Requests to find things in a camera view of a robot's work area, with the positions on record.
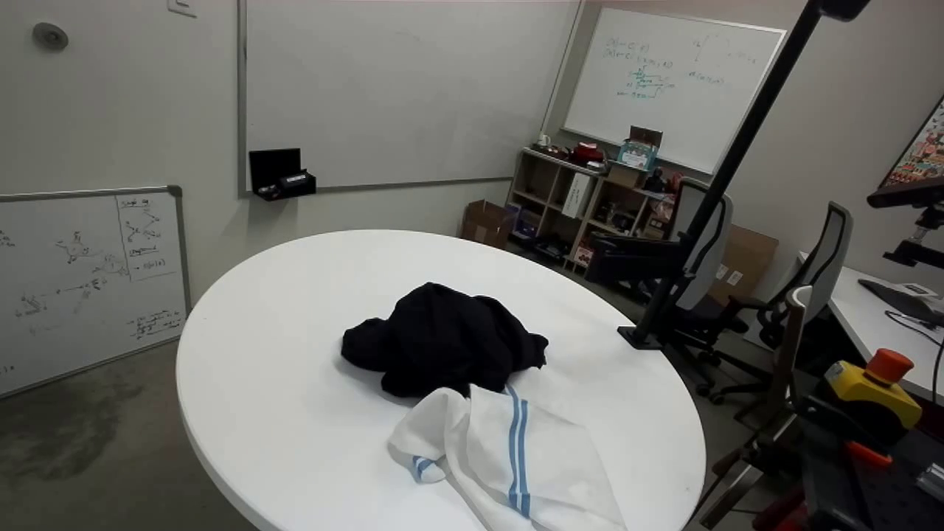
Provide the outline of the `monitor on arm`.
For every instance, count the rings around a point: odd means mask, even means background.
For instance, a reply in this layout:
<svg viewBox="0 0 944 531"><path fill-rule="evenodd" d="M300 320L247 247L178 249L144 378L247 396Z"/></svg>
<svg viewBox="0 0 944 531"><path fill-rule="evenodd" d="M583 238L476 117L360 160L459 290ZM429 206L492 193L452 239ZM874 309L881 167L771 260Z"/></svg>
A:
<svg viewBox="0 0 944 531"><path fill-rule="evenodd" d="M907 268L923 263L944 270L944 251L925 246L925 235L944 226L944 95L927 115L875 192L867 196L873 209L910 207L920 210L913 235L901 240L887 261Z"/></svg>

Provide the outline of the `white towel with blue stripes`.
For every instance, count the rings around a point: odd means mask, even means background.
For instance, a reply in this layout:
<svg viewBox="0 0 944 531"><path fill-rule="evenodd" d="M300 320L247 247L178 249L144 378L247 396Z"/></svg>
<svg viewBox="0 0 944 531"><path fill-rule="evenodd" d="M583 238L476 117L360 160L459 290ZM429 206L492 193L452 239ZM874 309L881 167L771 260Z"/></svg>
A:
<svg viewBox="0 0 944 531"><path fill-rule="evenodd" d="M388 447L417 483L451 484L487 531L628 531L589 431L530 389L432 391Z"/></svg>

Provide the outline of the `black cloth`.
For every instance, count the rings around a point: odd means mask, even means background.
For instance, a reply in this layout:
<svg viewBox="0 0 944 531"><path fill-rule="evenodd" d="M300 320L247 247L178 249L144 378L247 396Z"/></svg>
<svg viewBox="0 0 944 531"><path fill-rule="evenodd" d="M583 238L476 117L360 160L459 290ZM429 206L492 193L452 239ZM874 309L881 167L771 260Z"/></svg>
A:
<svg viewBox="0 0 944 531"><path fill-rule="evenodd" d="M548 346L498 300L427 282L402 296L387 319L345 330L341 358L380 373L381 389L400 399L438 389L466 397L471 386L499 392L513 374L546 366Z"/></svg>

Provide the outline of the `wooden shelf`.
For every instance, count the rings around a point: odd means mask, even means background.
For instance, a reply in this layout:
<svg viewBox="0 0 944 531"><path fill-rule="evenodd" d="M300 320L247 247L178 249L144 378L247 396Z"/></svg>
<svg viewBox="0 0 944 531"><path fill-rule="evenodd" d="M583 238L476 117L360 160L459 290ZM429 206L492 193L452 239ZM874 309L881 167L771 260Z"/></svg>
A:
<svg viewBox="0 0 944 531"><path fill-rule="evenodd" d="M507 207L512 239L570 270L584 272L595 235L663 239L675 196L651 175L608 160L579 165L557 153L520 150Z"/></svg>

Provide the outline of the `large blank whiteboard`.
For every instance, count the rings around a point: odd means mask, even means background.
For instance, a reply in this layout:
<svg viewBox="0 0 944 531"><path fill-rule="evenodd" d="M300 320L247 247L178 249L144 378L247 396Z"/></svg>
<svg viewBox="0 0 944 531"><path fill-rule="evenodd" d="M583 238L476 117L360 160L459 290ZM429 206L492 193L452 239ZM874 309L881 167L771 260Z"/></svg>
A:
<svg viewBox="0 0 944 531"><path fill-rule="evenodd" d="M296 149L320 190L509 177L580 0L237 0L240 169Z"/></svg>

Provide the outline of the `colourful toy box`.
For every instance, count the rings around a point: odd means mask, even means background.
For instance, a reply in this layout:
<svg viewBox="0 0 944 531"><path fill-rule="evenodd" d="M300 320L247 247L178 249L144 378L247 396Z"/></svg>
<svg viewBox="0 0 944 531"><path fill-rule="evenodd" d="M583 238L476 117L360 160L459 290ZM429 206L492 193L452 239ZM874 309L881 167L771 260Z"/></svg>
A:
<svg viewBox="0 0 944 531"><path fill-rule="evenodd" d="M628 137L624 138L617 157L617 164L640 172L649 173L656 165L659 149L663 142L663 131L632 125Z"/></svg>

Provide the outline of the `black marker holder box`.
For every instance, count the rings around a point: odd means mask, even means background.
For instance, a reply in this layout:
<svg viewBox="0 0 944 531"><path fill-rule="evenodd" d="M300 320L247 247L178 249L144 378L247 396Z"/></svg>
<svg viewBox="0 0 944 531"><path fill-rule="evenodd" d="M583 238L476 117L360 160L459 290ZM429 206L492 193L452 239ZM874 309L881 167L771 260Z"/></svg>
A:
<svg viewBox="0 0 944 531"><path fill-rule="evenodd" d="M300 148L251 150L247 161L257 198L273 202L317 194L317 178L302 166Z"/></svg>

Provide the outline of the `row of office chairs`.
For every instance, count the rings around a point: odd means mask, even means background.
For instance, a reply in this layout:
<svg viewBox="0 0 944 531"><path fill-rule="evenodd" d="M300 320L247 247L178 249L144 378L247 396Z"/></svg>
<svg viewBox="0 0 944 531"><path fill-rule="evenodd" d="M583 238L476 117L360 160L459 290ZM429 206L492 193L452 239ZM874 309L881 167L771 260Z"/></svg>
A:
<svg viewBox="0 0 944 531"><path fill-rule="evenodd" d="M680 254L681 236L688 231L708 189L708 185L698 179L683 178L680 181L667 239L594 232L588 238L588 246L592 249L588 279L603 285L663 280L671 259ZM697 393L708 397L712 403L721 403L732 394L768 393L773 375L717 350L718 337L725 330L748 332L749 324L739 317L739 313L749 309L757 313L760 337L766 346L772 349L781 347L788 321L788 294L797 287L811 288L807 302L808 317L814 317L826 305L839 281L854 227L850 211L839 203L830 202L819 242L771 299L731 294L725 300L717 300L712 298L710 290L723 261L733 215L731 198L724 196L687 257L681 281L670 293L670 306L659 317L654 330L660 345L675 347L687 356L689 366L702 379Z"/></svg>

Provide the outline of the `whiteboard with green writing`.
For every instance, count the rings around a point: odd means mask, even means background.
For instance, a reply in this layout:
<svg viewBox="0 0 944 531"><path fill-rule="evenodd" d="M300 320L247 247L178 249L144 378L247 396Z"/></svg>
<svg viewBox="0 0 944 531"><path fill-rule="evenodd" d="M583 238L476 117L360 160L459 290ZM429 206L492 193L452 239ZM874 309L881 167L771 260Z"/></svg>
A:
<svg viewBox="0 0 944 531"><path fill-rule="evenodd" d="M712 174L786 34L733 21L604 7L563 129L614 145L632 127L658 131L661 160Z"/></svg>

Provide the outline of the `flat cardboard box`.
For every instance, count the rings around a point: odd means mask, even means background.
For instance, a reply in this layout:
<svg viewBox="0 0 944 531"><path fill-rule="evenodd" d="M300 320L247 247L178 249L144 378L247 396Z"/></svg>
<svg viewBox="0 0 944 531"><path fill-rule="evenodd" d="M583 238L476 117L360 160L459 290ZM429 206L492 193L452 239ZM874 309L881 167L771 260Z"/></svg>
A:
<svg viewBox="0 0 944 531"><path fill-rule="evenodd" d="M779 240L764 233L731 225L721 264L708 296L719 305L729 298L751 298L764 279L779 246Z"/></svg>

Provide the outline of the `whiteboard with black drawings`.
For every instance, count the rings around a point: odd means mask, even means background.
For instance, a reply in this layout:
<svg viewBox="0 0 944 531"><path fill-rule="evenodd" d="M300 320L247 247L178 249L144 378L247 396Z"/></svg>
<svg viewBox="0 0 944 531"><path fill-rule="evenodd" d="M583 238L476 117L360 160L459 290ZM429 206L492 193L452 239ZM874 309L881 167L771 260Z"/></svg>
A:
<svg viewBox="0 0 944 531"><path fill-rule="evenodd" d="M176 185L0 195L0 399L178 339Z"/></svg>

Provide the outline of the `white desk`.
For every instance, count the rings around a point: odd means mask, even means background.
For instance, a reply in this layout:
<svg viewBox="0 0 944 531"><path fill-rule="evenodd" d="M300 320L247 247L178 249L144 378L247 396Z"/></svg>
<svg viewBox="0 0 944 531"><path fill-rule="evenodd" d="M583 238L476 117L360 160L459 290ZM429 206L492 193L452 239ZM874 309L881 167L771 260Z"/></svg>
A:
<svg viewBox="0 0 944 531"><path fill-rule="evenodd" d="M912 369L901 386L920 399L944 406L944 327L921 324L904 316L867 291L858 280L869 280L903 291L900 279L864 271L845 260L828 302L828 309L850 337L860 356L870 360L880 347L910 358Z"/></svg>

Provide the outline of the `yellow emergency stop button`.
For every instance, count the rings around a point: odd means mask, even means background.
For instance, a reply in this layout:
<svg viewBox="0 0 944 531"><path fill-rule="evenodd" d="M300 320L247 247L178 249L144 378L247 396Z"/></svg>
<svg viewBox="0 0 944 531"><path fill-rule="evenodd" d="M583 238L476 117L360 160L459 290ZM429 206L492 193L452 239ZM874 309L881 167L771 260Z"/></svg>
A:
<svg viewBox="0 0 944 531"><path fill-rule="evenodd" d="M830 396L857 423L874 434L898 438L923 416L923 408L900 385L914 367L910 358L880 347L862 367L849 361L833 363L823 379Z"/></svg>

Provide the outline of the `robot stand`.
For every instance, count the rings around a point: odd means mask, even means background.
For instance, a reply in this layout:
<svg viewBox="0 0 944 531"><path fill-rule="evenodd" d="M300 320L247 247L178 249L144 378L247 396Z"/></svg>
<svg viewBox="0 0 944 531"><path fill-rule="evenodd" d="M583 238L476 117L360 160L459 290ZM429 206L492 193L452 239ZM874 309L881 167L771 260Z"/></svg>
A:
<svg viewBox="0 0 944 531"><path fill-rule="evenodd" d="M893 451L888 468L854 464L850 454L843 454L839 444L828 440L825 431L813 430L812 424L783 416L788 408L780 406L777 414L766 414L765 421L778 423L776 431L785 440L786 433L802 427L803 445L797 446L802 472L803 500L809 531L944 531L944 501L918 487L918 477L931 465L944 467L944 438L926 431L911 431ZM743 464L715 503L707 510L695 509L695 520L705 529L714 529L735 505L766 475L764 468L746 461L753 438L731 451L712 466L715 483L705 492L698 507L729 472Z"/></svg>

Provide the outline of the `round wall sensor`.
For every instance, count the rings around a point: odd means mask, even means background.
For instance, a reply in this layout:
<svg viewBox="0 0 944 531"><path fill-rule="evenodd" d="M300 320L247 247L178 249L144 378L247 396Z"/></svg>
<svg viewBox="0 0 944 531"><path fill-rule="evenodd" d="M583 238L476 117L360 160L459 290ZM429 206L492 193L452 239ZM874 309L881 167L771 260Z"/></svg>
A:
<svg viewBox="0 0 944 531"><path fill-rule="evenodd" d="M69 36L57 24L39 21L32 28L35 44L50 52L61 52L69 45Z"/></svg>

